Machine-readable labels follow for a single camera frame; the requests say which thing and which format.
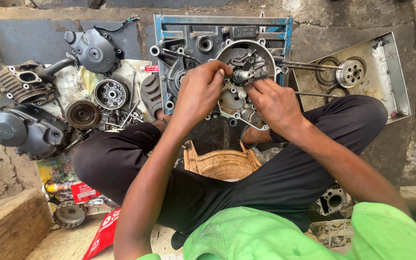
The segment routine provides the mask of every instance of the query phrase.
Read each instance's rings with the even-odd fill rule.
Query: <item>knee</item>
[[[99,176],[103,174],[102,165],[104,158],[104,150],[98,147],[96,142],[81,143],[76,149],[72,165],[76,176],[89,186],[95,186],[96,182],[100,182]]]
[[[354,119],[365,125],[383,129],[388,121],[388,111],[384,104],[374,97],[364,95],[350,95],[355,106]]]

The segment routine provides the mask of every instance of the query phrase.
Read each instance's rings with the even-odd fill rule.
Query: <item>black pants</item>
[[[388,114],[375,98],[349,95],[303,115],[336,142],[360,154],[380,133]],[[284,138],[270,131],[276,143]],[[75,152],[78,177],[118,204],[139,170],[146,154],[161,134],[150,123],[124,130],[101,131],[86,139]],[[250,176],[238,182],[211,179],[173,169],[159,225],[177,232],[171,245],[180,248],[188,235],[220,210],[246,206],[282,216],[303,232],[309,229],[308,206],[335,179],[314,158],[289,145]]]

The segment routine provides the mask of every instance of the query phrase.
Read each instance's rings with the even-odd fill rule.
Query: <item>motorcycle engine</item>
[[[213,34],[197,35],[192,26],[184,26],[182,39],[162,40],[152,46],[152,56],[165,65],[160,68],[162,87],[166,87],[169,96],[165,108],[170,112],[174,109],[181,80],[189,69],[217,59],[229,65],[234,74],[231,79],[225,79],[218,106],[207,120],[220,115],[230,126],[236,126],[241,120],[258,130],[267,130],[269,127],[258,116],[243,85],[255,80],[276,81],[282,73],[279,65],[283,57],[273,56],[266,47],[266,40],[256,39],[256,33],[248,34],[247,39],[236,37],[238,32],[253,30],[256,31],[255,26],[216,26]]]
[[[30,159],[57,156],[72,133],[71,126],[30,104],[0,112],[0,145],[17,147],[17,154]]]

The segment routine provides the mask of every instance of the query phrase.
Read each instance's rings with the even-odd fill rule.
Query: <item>newspaper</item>
[[[131,76],[133,71],[136,72],[135,84],[134,84],[134,94],[133,94],[133,103],[141,99],[140,89],[141,82],[152,73],[146,72],[143,68],[146,65],[152,64],[148,61],[140,60],[121,60],[120,67],[112,73],[107,79],[117,80],[124,83],[128,88],[131,87]],[[106,79],[101,74],[96,74],[91,71],[86,70],[83,66],[75,68],[73,66],[68,66],[61,71],[57,72],[55,75],[54,86],[56,86],[60,97],[58,100],[63,109],[66,109],[66,106],[78,99],[88,100],[92,103],[97,104],[94,98],[94,88],[101,81]],[[50,102],[40,108],[45,111],[62,118],[61,109],[57,101]],[[147,118],[145,121],[152,121],[153,116],[150,113],[147,113],[147,108],[145,105],[140,102],[137,106],[137,110],[141,111],[144,115],[144,118]]]
[[[311,223],[311,231],[326,248],[339,254],[352,247],[353,235],[350,219],[337,219]]]
[[[132,102],[134,104],[137,102],[137,100],[141,99],[141,82],[147,76],[152,74],[150,72],[146,72],[144,67],[152,63],[140,60],[121,60],[120,64],[120,67],[112,73],[109,79],[118,80],[130,88],[131,76],[133,71],[135,71],[136,77]],[[97,104],[94,99],[93,91],[96,85],[101,80],[105,79],[102,75],[92,73],[86,70],[83,66],[80,66],[79,68],[75,68],[73,66],[63,68],[61,71],[55,74],[55,77],[54,86],[56,86],[59,92],[59,97],[53,102],[40,106],[40,108],[62,119],[63,117],[61,116],[61,108],[58,102],[60,102],[60,105],[63,109],[66,109],[66,106],[69,103],[78,99],[85,99]],[[144,115],[145,121],[153,121],[153,116],[151,113],[147,112],[147,109],[142,102],[139,103],[137,109]],[[74,139],[76,139],[75,133],[72,136],[72,140]],[[69,189],[69,187],[71,185],[81,183],[81,180],[76,176],[71,163],[75,150],[76,149],[73,148],[66,154],[61,154],[50,159],[36,161],[38,166],[38,173],[41,177],[41,184],[43,187],[42,189],[46,194],[47,199],[49,199],[49,196],[52,196],[52,192],[48,196],[48,193],[45,191],[45,187],[49,187],[49,185],[63,185],[65,187],[65,189],[60,189],[54,192],[55,197],[59,201],[62,202],[63,200],[72,199],[72,191]],[[49,203],[51,212],[53,212],[54,207],[54,204]],[[110,210],[110,208],[103,209],[88,207],[87,215],[107,213]]]

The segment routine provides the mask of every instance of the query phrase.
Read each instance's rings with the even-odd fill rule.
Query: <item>sandal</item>
[[[157,119],[155,112],[163,108],[163,102],[161,101],[160,80],[157,76],[152,74],[142,81],[141,99],[146,105],[147,110],[152,113],[155,119]]]
[[[245,142],[243,142],[243,134],[245,133],[245,131],[249,128],[250,126],[247,125],[245,126],[245,128],[243,128],[242,133],[240,134],[240,141],[242,142],[243,146],[245,146],[246,148],[253,148],[255,146],[258,145],[258,143],[252,143],[252,144],[245,144]]]

